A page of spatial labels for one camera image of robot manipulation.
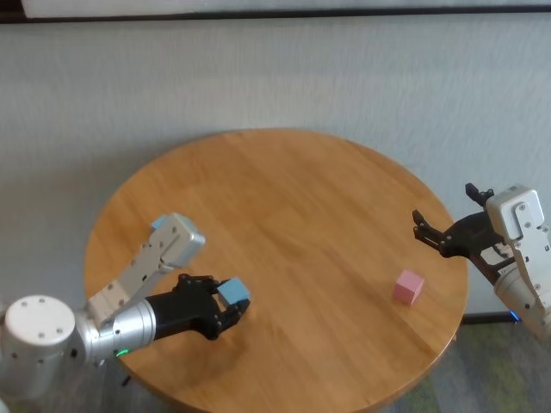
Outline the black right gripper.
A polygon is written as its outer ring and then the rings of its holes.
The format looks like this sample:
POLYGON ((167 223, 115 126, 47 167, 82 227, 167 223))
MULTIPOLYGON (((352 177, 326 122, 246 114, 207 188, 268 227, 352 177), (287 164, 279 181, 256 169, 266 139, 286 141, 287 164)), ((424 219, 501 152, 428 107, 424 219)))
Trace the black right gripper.
MULTIPOLYGON (((465 185, 467 197, 484 207, 486 202, 493 197, 493 189, 480 191, 471 182, 465 185)), ((414 222, 414 237, 432 249, 437 250, 441 256, 450 258, 462 256, 467 258, 488 280, 497 280, 498 271, 514 263, 514 258, 501 257, 498 263, 487 263, 482 257, 483 250, 504 241, 493 228, 486 212, 468 215, 458 220, 445 232, 432 227, 418 210, 412 211, 414 222)))

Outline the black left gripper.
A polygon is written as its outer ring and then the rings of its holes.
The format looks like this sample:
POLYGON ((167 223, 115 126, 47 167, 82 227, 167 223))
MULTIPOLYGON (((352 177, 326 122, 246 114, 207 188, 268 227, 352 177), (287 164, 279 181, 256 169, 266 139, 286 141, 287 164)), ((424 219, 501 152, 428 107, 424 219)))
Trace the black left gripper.
POLYGON ((179 274, 171 291, 147 297, 155 316, 154 340, 186 331, 215 340, 236 325, 251 301, 243 299, 228 307, 217 304, 214 295, 223 284, 211 275, 179 274))

